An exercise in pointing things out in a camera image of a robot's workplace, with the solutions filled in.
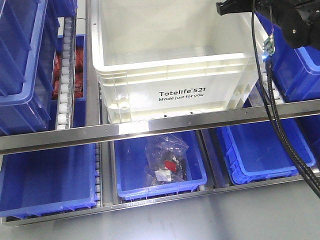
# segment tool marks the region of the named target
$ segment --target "blue plastic bin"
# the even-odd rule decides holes
[[[74,17],[78,8],[77,0],[53,0],[58,17]]]
[[[282,123],[294,149],[309,167],[314,166],[315,157],[295,120],[285,119]],[[298,173],[268,121],[219,127],[216,133],[234,184]]]
[[[271,23],[258,15],[268,34]],[[320,98],[320,51],[312,47],[291,48],[274,25],[275,53],[272,56],[276,84],[287,102]]]
[[[315,157],[320,159],[320,115],[299,117],[296,121]]]
[[[95,145],[10,154],[0,171],[0,217],[27,216],[96,205]]]
[[[145,187],[145,167],[148,161],[145,155],[146,137],[119,140],[114,142],[117,191],[121,198],[134,200],[151,196],[194,191],[207,182],[207,175],[194,131],[174,133],[188,145],[186,151],[187,180],[158,186]]]
[[[47,6],[39,2],[0,0],[0,96],[19,94],[28,81]]]
[[[43,0],[38,4],[34,21],[35,31],[32,33],[22,89],[18,94],[0,96],[0,136],[48,129],[55,41],[59,27],[52,0],[48,3]]]

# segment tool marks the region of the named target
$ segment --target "crate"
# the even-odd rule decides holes
[[[121,198],[134,200],[151,196],[194,191],[207,182],[207,175],[194,131],[175,133],[188,145],[186,151],[187,180],[158,186],[145,187],[145,167],[148,161],[145,155],[146,137],[119,140],[114,142],[117,191]]]
[[[59,18],[76,16],[77,0],[53,0],[53,4]]]
[[[271,23],[259,15],[265,30],[271,33]],[[312,47],[291,48],[282,31],[274,26],[275,53],[272,55],[276,84],[287,102],[320,98],[320,51]]]
[[[5,155],[0,217],[24,219],[96,205],[95,144]]]
[[[320,159],[320,115],[296,118],[297,123],[308,141],[315,158]]]
[[[211,0],[93,1],[93,66],[109,120],[242,107],[258,78],[250,19],[220,16]],[[258,20],[256,35],[267,38]]]
[[[19,93],[0,96],[0,136],[48,129],[58,27],[52,1],[41,1],[34,18],[25,82]]]
[[[39,38],[41,32],[35,19],[46,5],[37,0],[0,0],[0,96],[20,93],[28,80],[26,68],[34,58],[32,34]]]
[[[315,157],[295,120],[285,119],[282,124],[297,153],[309,167],[314,166]],[[219,127],[216,133],[234,184],[298,173],[270,122]]]

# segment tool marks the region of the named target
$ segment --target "metal shelf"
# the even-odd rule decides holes
[[[28,225],[57,219],[73,218],[78,216],[123,210],[144,205],[164,203],[185,198],[218,194],[230,191],[256,188],[267,185],[282,184],[302,180],[301,176],[270,179],[243,185],[231,185],[228,176],[219,172],[219,163],[211,163],[211,186],[205,190],[187,192],[182,194],[166,195],[151,199],[142,199],[133,202],[123,202],[118,198],[116,187],[113,140],[144,137],[149,135],[199,130],[227,125],[268,121],[264,106],[242,109],[226,110],[212,113],[193,114],[187,116],[168,117],[120,124],[103,124],[106,122],[106,108],[99,98],[99,85],[92,64],[91,46],[91,1],[86,0],[86,56],[87,56],[87,86],[86,86],[86,127],[55,130],[47,132],[28,133],[0,137],[0,155],[27,151],[44,150],[88,143],[100,144],[100,170],[101,170],[101,206],[92,209],[65,212],[23,220],[10,217],[1,219],[1,223],[8,226]],[[282,119],[320,114],[320,99],[278,105],[279,115]],[[204,146],[207,156],[212,159],[214,150]]]

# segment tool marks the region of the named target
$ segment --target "red object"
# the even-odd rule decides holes
[[[84,73],[77,72],[75,74],[74,91],[75,92],[82,92],[83,88],[84,88]]]
[[[84,48],[77,46],[75,48],[75,72],[82,73],[84,71]]]
[[[82,91],[76,91],[74,93],[74,98],[78,99],[78,98],[82,98],[84,96],[84,93]]]
[[[61,70],[61,54],[60,52],[55,52],[54,57],[54,69],[53,69],[53,80],[56,81],[60,77],[60,70]]]
[[[174,173],[177,171],[177,165],[172,161],[165,160],[164,167]]]

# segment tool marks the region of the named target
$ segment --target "clear plastic bag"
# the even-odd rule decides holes
[[[187,180],[186,151],[189,146],[174,134],[163,134],[147,138],[145,155],[145,185],[156,186]]]

